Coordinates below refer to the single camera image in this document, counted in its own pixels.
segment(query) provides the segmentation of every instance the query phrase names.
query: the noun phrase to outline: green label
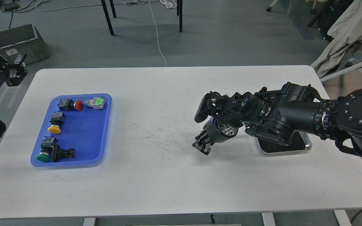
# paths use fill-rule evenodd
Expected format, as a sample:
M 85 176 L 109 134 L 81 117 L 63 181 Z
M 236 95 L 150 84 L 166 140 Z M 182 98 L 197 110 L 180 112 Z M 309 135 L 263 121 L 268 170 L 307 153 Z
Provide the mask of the green label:
M 99 105 L 101 105 L 101 104 L 103 104 L 103 99 L 99 97 L 99 98 L 96 100 L 96 106 L 99 106 Z

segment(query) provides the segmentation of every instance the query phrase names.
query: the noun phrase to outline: blue tray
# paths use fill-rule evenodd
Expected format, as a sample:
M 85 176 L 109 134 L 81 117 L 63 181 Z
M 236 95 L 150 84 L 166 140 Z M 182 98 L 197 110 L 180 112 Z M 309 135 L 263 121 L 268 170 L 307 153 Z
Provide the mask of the blue tray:
M 86 100 L 94 97 L 104 99 L 105 105 L 102 110 L 93 110 L 85 105 Z M 65 122 L 61 128 L 61 133 L 57 135 L 50 134 L 47 129 L 51 126 L 50 118 L 54 111 L 59 111 L 57 106 L 60 99 L 72 99 L 73 101 L 81 100 L 83 109 L 81 111 L 72 110 L 64 111 Z M 107 134 L 108 120 L 110 117 L 112 98 L 106 93 L 99 94 L 79 94 L 79 95 L 63 95 L 52 99 L 44 117 L 39 136 L 30 158 L 30 162 L 36 167 L 46 166 L 75 166 L 87 167 L 101 160 L 104 154 L 105 140 Z M 62 149 L 75 149 L 75 157 L 72 159 L 63 158 L 55 163 L 50 160 L 48 163 L 43 163 L 36 159 L 41 148 L 40 145 L 44 136 L 54 136 L 57 139 L 57 144 Z

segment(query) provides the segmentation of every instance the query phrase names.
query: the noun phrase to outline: white table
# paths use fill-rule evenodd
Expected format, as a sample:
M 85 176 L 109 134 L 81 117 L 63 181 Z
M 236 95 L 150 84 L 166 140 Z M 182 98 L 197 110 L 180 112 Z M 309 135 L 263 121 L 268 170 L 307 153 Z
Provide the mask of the white table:
M 309 66 L 86 68 L 40 70 L 0 145 L 0 218 L 253 213 L 362 208 L 362 160 L 310 135 L 312 150 L 264 156 L 254 138 L 192 147 L 209 91 L 279 90 L 312 84 Z M 108 93 L 105 156 L 92 168 L 39 169 L 30 155 L 49 102 Z

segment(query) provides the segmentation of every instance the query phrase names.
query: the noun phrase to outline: gray storage bin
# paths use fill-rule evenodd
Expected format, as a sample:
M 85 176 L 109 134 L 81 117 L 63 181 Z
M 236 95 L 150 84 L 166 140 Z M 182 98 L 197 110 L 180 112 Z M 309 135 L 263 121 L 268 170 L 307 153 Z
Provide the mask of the gray storage bin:
M 0 31 L 0 55 L 14 63 L 18 54 L 27 54 L 25 63 L 48 58 L 47 46 L 33 24 Z

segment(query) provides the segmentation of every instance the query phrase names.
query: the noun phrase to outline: gray switch component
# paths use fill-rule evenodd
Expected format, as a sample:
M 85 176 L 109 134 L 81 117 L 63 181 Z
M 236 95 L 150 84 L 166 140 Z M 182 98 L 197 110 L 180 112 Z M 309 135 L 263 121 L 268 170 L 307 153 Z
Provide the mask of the gray switch component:
M 104 99 L 95 97 L 92 100 L 86 100 L 85 104 L 88 107 L 92 107 L 94 110 L 102 110 L 104 108 Z

